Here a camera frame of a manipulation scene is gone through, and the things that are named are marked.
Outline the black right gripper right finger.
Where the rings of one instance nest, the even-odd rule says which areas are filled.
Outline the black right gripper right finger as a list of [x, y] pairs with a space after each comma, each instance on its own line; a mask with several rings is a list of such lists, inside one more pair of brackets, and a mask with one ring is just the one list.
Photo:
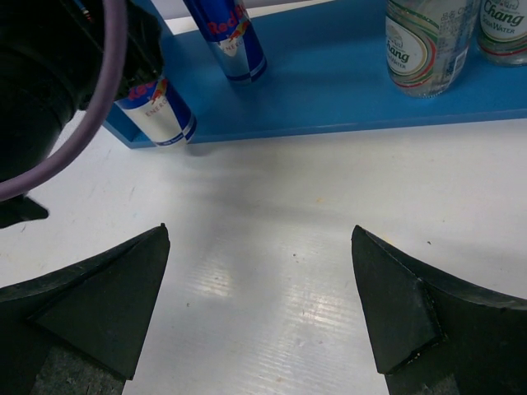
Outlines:
[[524, 394], [526, 301], [452, 276], [360, 226], [352, 264], [391, 394]]

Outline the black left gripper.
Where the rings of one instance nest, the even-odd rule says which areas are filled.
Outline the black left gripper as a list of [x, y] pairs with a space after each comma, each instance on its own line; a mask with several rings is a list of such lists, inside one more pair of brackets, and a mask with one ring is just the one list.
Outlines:
[[[115, 99], [164, 67], [161, 24], [124, 1], [126, 60]], [[96, 89], [105, 39], [103, 1], [1, 1], [1, 119], [71, 119]]]

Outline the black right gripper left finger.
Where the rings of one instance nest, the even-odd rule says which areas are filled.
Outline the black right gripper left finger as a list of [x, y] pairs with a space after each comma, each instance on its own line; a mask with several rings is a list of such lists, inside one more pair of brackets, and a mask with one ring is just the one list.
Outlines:
[[1, 289], [3, 394], [120, 394], [133, 379], [170, 251], [165, 225]]

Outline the Red Bull can front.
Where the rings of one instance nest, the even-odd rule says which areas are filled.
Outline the Red Bull can front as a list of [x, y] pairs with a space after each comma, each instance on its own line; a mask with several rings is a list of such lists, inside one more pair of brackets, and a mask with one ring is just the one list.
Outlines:
[[115, 103], [156, 146], [188, 143], [194, 136], [197, 119], [164, 76], [131, 88]]

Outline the red bull can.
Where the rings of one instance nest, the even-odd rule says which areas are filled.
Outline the red bull can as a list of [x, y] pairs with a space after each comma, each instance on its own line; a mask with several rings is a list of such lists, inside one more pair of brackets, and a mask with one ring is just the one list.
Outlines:
[[194, 136], [197, 119], [164, 76], [131, 88], [115, 103], [156, 146], [188, 143]]
[[184, 5], [229, 81], [248, 84], [261, 77], [267, 59], [242, 1], [188, 0]]

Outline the blue and yellow shelf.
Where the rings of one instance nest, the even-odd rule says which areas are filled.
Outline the blue and yellow shelf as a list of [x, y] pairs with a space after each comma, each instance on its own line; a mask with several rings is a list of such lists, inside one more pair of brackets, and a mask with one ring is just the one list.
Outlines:
[[161, 20], [166, 75], [195, 114], [194, 143], [522, 119], [526, 70], [471, 47], [449, 89], [415, 99], [389, 79], [382, 1], [329, 1], [254, 16], [268, 60], [248, 85], [229, 82], [197, 30]]

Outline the clear glass bottle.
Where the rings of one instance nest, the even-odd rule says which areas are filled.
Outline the clear glass bottle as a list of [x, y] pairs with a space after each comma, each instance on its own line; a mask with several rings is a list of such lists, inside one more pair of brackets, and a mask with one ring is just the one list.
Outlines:
[[526, 65], [526, 0], [481, 1], [478, 47], [502, 67]]
[[391, 81], [414, 98], [439, 95], [464, 67], [479, 1], [388, 1], [386, 62]]

